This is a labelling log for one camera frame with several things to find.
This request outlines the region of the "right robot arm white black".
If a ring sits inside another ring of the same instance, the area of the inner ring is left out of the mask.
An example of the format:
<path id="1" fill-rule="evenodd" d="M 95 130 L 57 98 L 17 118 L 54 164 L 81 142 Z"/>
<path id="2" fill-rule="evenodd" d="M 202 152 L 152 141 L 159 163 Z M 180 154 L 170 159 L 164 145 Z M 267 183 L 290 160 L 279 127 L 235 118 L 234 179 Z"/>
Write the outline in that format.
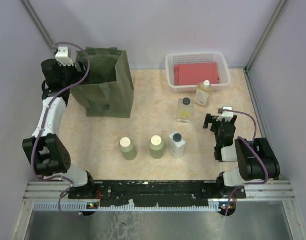
<path id="1" fill-rule="evenodd" d="M 203 193 L 210 198 L 246 198 L 247 185 L 261 185 L 280 176 L 280 165 L 266 138 L 246 140 L 234 138 L 237 116 L 230 113 L 206 114 L 203 128 L 215 136 L 214 158 L 220 163 L 237 163 L 233 170 L 222 172 L 215 183 L 208 184 Z"/>

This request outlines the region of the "amber bottle white cap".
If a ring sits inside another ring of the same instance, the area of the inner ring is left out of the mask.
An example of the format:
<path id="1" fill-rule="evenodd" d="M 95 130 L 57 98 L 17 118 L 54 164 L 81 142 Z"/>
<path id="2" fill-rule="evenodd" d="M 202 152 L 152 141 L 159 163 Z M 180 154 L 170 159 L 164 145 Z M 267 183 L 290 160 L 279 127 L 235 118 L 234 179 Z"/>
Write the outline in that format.
<path id="1" fill-rule="evenodd" d="M 196 96 L 195 103 L 200 107 L 206 107 L 209 103 L 209 99 L 213 94 L 213 87 L 210 84 L 209 80 L 205 80 L 202 83 L 199 83 L 196 87 Z"/>

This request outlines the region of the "green canvas bag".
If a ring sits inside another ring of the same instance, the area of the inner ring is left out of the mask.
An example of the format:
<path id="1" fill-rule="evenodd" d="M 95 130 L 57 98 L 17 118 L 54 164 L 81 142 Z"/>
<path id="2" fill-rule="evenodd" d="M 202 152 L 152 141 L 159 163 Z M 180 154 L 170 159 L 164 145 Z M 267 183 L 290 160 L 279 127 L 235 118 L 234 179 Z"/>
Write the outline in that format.
<path id="1" fill-rule="evenodd" d="M 127 52 L 116 48 L 88 47 L 76 52 L 75 63 L 87 65 L 86 79 L 70 89 L 71 96 L 83 106 L 88 117 L 130 118 L 134 86 Z"/>

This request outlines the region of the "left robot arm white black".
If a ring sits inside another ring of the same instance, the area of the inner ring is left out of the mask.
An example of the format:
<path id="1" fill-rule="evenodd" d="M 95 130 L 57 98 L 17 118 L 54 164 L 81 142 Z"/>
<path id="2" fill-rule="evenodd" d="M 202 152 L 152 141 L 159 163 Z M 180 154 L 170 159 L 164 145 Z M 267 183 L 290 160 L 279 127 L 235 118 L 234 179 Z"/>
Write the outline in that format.
<path id="1" fill-rule="evenodd" d="M 94 180 L 89 172 L 71 163 L 58 134 L 70 89 L 86 79 L 90 65 L 80 73 L 74 64 L 67 66 L 48 59 L 41 63 L 41 68 L 45 77 L 41 85 L 42 112 L 32 136 L 22 141 L 23 151 L 37 180 L 67 182 L 70 194 L 89 199 L 97 192 Z"/>

